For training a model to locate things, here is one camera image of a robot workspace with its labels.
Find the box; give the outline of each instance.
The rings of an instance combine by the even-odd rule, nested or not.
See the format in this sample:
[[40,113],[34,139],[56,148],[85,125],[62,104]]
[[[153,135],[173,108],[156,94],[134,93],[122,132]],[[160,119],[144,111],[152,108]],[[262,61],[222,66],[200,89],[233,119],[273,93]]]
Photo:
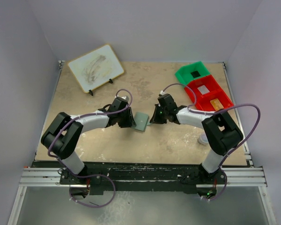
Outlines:
[[[233,106],[233,103],[216,82],[212,75],[204,76],[202,78],[191,81],[188,85],[197,97],[196,107],[203,111],[215,111],[214,107],[210,103],[211,100],[218,99],[222,104],[223,108],[229,108]],[[191,101],[194,102],[194,96],[192,92],[185,87],[187,95]]]
[[187,85],[189,82],[202,78],[209,75],[210,72],[206,69],[204,64],[200,62],[195,62],[190,65],[181,67],[176,73],[175,76],[181,84]]

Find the wooden table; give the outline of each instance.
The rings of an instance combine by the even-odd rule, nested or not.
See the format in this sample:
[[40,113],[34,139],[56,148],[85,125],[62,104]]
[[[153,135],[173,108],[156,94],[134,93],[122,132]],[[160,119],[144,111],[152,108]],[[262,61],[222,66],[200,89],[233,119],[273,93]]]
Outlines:
[[[49,109],[44,131],[59,112],[70,115],[91,113],[112,103],[115,93],[126,88],[133,94],[131,105],[133,114],[136,112],[154,112],[154,104],[158,103],[159,92],[168,84],[177,83],[174,73],[187,63],[162,62],[122,62],[125,73],[94,90],[94,96],[85,94],[80,89],[67,65],[64,66],[53,102]],[[230,96],[227,80],[221,63],[205,64],[219,85]],[[177,105],[189,105],[189,97],[181,86],[173,86],[167,90]],[[230,115],[235,121],[234,111]],[[168,123],[153,124],[145,132],[132,128],[120,129],[113,127],[96,129],[81,135],[76,152],[82,161],[93,162],[131,162],[131,163],[170,163],[200,164],[209,146],[197,142],[202,129],[189,125]],[[47,149],[39,144],[36,160],[54,160],[47,156]],[[247,165],[244,147],[236,150],[224,163],[225,165]]]

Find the white board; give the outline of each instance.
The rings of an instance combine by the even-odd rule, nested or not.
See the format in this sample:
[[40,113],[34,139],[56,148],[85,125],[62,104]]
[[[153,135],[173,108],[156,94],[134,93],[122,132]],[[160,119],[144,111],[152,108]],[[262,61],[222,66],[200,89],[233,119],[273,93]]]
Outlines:
[[124,73],[108,44],[70,61],[68,65],[85,93]]

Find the wall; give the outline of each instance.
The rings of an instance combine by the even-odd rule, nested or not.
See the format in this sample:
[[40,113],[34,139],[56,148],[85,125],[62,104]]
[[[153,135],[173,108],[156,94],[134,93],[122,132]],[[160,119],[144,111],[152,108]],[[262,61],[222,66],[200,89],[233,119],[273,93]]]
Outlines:
[[110,43],[120,60],[224,61],[261,0],[28,0],[59,59]]
[[[255,166],[264,166],[268,190],[281,224],[281,0],[264,0],[227,63],[237,103],[252,102],[261,121],[248,141]],[[240,110],[245,132],[256,119]]]
[[31,164],[58,62],[25,0],[0,0],[0,225]]

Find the green bin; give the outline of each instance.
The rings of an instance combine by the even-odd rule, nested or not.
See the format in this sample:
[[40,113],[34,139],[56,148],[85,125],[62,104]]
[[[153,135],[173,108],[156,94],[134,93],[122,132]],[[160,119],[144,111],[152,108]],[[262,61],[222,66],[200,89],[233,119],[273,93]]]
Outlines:
[[189,82],[207,75],[210,75],[210,72],[201,61],[181,67],[175,73],[176,78],[184,85],[188,85]]

